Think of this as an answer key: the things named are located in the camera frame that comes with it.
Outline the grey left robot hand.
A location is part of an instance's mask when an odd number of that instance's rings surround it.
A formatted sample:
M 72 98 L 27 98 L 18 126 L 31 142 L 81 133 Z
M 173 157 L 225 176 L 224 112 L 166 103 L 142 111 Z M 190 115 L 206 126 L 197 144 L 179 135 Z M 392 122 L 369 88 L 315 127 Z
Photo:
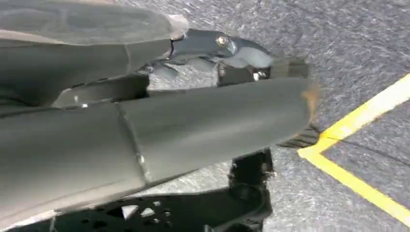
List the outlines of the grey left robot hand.
M 317 92 L 259 44 L 89 0 L 0 3 L 0 229 L 258 231 Z

